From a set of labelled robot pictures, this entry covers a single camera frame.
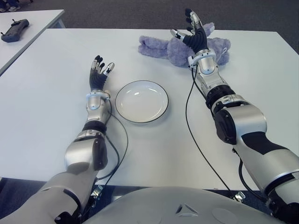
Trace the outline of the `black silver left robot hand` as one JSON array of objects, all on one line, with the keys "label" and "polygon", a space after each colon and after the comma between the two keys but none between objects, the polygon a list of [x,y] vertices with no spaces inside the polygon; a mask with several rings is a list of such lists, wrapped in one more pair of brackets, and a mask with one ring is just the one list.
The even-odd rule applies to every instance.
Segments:
[{"label": "black silver left robot hand", "polygon": [[90,75],[89,75],[89,85],[91,91],[99,90],[102,91],[107,77],[110,72],[114,69],[115,64],[109,63],[105,69],[103,69],[105,63],[103,62],[103,58],[100,55],[97,55],[91,65]]}]

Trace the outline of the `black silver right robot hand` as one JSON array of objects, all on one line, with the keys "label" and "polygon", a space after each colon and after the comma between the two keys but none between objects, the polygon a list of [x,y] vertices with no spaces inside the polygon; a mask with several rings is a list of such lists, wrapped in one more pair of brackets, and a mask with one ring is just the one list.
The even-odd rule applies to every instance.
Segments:
[{"label": "black silver right robot hand", "polygon": [[191,25],[187,30],[192,34],[187,35],[177,29],[171,29],[170,33],[172,36],[191,48],[195,54],[201,50],[208,50],[207,36],[199,16],[189,8],[185,9],[185,16],[186,21]]}]

